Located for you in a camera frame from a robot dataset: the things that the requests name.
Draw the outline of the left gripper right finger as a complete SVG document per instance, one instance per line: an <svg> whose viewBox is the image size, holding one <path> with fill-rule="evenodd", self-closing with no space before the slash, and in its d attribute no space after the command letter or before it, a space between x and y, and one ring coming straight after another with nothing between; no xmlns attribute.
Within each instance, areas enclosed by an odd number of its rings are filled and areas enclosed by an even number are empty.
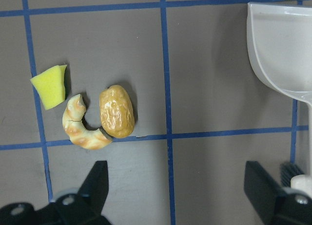
<svg viewBox="0 0 312 225"><path fill-rule="evenodd" d="M302 189L291 188L291 179L304 172L296 164L280 165L280 182L258 161L245 164L244 192L265 225L310 225L312 197Z"/></svg>

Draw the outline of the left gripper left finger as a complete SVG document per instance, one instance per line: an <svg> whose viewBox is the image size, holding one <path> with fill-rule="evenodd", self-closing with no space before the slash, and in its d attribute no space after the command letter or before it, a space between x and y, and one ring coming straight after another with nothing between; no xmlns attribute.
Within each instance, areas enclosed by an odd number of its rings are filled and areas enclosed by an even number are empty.
<svg viewBox="0 0 312 225"><path fill-rule="evenodd" d="M101 214L109 192L107 161L96 161L76 193L60 196L35 210L33 205L17 202L0 209L2 225L109 225Z"/></svg>

